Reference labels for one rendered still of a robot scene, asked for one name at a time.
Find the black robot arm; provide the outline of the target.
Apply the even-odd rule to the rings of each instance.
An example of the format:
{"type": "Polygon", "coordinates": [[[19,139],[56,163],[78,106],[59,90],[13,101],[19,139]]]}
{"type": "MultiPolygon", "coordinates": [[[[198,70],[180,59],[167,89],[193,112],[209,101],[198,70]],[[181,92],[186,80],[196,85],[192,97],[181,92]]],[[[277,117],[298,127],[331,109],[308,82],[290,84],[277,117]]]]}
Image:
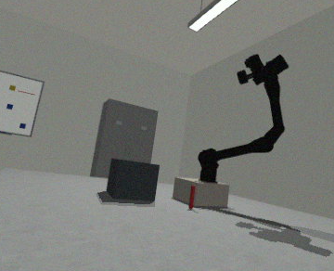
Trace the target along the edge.
{"type": "MultiPolygon", "coordinates": [[[[251,71],[258,67],[262,67],[263,63],[258,55],[252,55],[245,61],[246,67],[251,71]]],[[[277,75],[282,71],[288,69],[289,65],[284,60],[282,55],[268,62],[268,68],[259,68],[255,71],[255,78],[252,79],[256,85],[264,83],[266,94],[270,100],[270,107],[272,112],[273,127],[261,138],[258,138],[247,145],[242,145],[234,148],[216,151],[216,149],[209,148],[203,150],[198,158],[200,166],[200,180],[206,183],[215,183],[217,176],[217,169],[220,160],[228,159],[240,155],[250,153],[269,153],[273,150],[274,144],[280,138],[285,128],[282,122],[282,110],[280,105],[280,86],[277,80],[277,75]]],[[[218,183],[218,181],[216,182],[218,183]]]]}

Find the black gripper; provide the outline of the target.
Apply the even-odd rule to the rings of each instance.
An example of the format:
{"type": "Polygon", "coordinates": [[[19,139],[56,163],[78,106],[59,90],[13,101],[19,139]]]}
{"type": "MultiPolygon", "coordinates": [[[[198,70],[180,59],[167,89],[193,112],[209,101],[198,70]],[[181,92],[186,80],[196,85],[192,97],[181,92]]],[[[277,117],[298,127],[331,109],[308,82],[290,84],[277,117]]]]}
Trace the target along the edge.
{"type": "Polygon", "coordinates": [[[268,67],[267,67],[268,65],[269,65],[268,62],[266,62],[266,65],[254,69],[254,70],[252,71],[252,73],[251,73],[251,74],[248,74],[248,75],[246,74],[245,70],[244,70],[244,71],[239,71],[239,72],[237,73],[239,83],[240,83],[240,84],[246,84],[246,83],[248,83],[248,82],[249,82],[249,81],[248,81],[249,79],[255,78],[255,71],[256,71],[257,69],[259,69],[259,68],[266,68],[266,69],[267,69],[267,68],[268,68],[268,67]],[[248,77],[250,77],[250,78],[248,78],[248,77]]]}

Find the red peg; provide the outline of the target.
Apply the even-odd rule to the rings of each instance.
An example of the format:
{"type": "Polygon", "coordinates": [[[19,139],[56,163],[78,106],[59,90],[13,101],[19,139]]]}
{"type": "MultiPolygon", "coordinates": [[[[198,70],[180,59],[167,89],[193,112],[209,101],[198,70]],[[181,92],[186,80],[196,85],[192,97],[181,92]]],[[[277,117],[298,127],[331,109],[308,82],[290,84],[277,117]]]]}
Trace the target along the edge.
{"type": "Polygon", "coordinates": [[[190,209],[193,209],[194,194],[195,194],[195,187],[194,187],[194,186],[191,186],[190,201],[189,201],[189,208],[190,208],[190,209]]]}

